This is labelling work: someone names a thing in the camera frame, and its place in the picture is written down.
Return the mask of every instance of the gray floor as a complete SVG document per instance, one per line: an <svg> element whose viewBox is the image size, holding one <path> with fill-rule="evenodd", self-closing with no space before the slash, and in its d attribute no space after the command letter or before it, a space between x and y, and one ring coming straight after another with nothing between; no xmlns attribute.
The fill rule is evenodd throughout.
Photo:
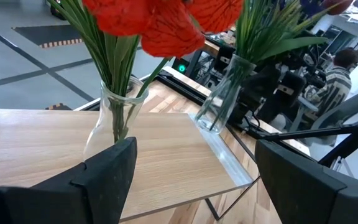
<svg viewBox="0 0 358 224"><path fill-rule="evenodd" d="M0 0L0 36L30 58L0 40L0 108L77 108L99 97L100 77L83 43L42 49L12 29L61 24L67 21L53 17L44 0ZM132 73L141 78L160 61L140 49Z"/></svg>

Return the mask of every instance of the black floor stripe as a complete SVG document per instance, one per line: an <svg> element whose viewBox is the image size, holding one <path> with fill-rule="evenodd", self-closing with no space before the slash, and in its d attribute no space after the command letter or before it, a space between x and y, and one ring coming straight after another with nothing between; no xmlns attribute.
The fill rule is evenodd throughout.
<svg viewBox="0 0 358 224"><path fill-rule="evenodd" d="M24 74L21 74L21 75L15 75L13 77L2 78L2 79L0 79L0 85L5 85L5 84L25 80L25 79L28 79L28 78L37 77L37 76L40 76L40 75L43 75L43 74L45 74L45 72L43 70L38 70L38 71L35 71L35 72L29 72L29 73L24 73Z"/></svg>
<svg viewBox="0 0 358 224"><path fill-rule="evenodd" d="M93 59L89 58L89 59L84 59L84 60L80 60L80 61L77 61L77 62L67 63L67 64L64 64L64 65L58 65L58 66L52 67L50 69L52 71L54 71L54 72L58 72L58 71L61 71L61 70L64 70L64 69L84 65L86 63L91 63L91 62L93 62Z"/></svg>
<svg viewBox="0 0 358 224"><path fill-rule="evenodd" d="M49 69L46 65L44 65L43 63L41 63L40 61L38 61L37 59L35 59L33 56L29 55L27 52L23 51L22 49L18 48L18 46L15 46L14 44L12 44L10 41L8 41L7 39L5 39L3 36L0 35L0 41L5 44L6 46L8 46L10 49L14 50L15 52L17 52L18 54L20 54L21 56L23 56L24 58L26 58L27 60L29 60L30 62L32 62L34 65L38 66L39 68L41 68L44 73L48 73L49 75L51 75L52 77L54 77L57 81L59 81L61 84L65 85L67 88L71 89L72 91L74 91L76 94L80 95L82 98L88 100L88 101L92 101L94 100L92 98L92 96L89 96L88 94L86 94L84 91L80 90L78 87L74 86L74 84L70 83L69 81L67 81L66 79L64 79L63 77L61 77L59 74L57 74L56 72L54 72L53 70Z"/></svg>
<svg viewBox="0 0 358 224"><path fill-rule="evenodd" d="M58 66L52 67L50 69L54 72L58 72L58 71L61 71L64 69L73 68L73 67L76 67L79 65L84 65L86 63L91 63L92 61L93 61L92 58L90 58L90 59L80 60L77 62L67 63L64 65L58 65ZM28 72L28 73L23 73L20 75L15 75L13 77L2 78L2 79L0 79L0 85L10 84L10 83L18 82L18 81L25 80L28 78L34 78L34 77L44 75L44 74L46 74L44 70L38 70L38 71L34 71L34 72Z"/></svg>
<svg viewBox="0 0 358 224"><path fill-rule="evenodd" d="M90 101L93 101L94 98L92 96L89 96L88 94L86 94L84 91L82 91L81 89L79 89L77 86L75 86L74 84L72 84L71 82L69 82L67 79L61 77L59 74L57 74L56 72L49 72L49 75L51 75L52 77L54 77L56 80L58 80L61 84L65 85L67 88L73 90L76 94L78 94L80 97Z"/></svg>

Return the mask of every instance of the green light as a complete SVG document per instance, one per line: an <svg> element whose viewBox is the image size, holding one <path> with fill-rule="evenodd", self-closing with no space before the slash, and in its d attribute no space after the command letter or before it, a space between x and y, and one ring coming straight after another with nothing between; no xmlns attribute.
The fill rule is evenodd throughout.
<svg viewBox="0 0 358 224"><path fill-rule="evenodd" d="M179 69L179 72L184 72L186 70L186 66L179 65L178 69Z"/></svg>

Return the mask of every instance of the wooden table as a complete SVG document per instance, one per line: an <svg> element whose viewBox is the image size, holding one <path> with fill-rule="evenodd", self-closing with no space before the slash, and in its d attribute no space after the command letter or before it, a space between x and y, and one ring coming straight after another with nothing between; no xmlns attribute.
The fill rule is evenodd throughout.
<svg viewBox="0 0 358 224"><path fill-rule="evenodd" d="M208 89L172 68L164 70L209 94ZM219 206L217 210L227 208L233 195L241 192L236 189L243 189L245 185L234 184L197 129L185 129L192 121L187 114L177 113L196 113L199 106L159 82L153 82L149 92L141 110L143 114L139 115L132 130L138 138L139 155L121 220L147 215L128 223L154 218L164 223L162 213L166 215L182 206L200 204L206 197L211 197ZM29 187L81 162L86 138L97 118L98 113L94 111L0 110L0 185ZM158 128L150 131L149 127ZM268 124L262 123L262 127L276 131ZM236 134L251 151L254 150L255 139L243 133ZM237 139L226 129L221 137L255 179L257 167ZM296 141L289 143L309 154L306 146ZM185 150L178 153L178 147Z"/></svg>

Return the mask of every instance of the person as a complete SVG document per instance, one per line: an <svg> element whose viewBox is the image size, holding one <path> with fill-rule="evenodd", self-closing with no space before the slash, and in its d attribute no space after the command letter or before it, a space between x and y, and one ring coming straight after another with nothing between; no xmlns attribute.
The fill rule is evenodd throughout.
<svg viewBox="0 0 358 224"><path fill-rule="evenodd" d="M326 72L326 84L317 89L308 86L303 95L314 104L318 111L306 109L302 116L302 129L308 129L324 113L341 104L352 88L349 69L358 62L358 51L352 48L340 50L335 54L334 67Z"/></svg>

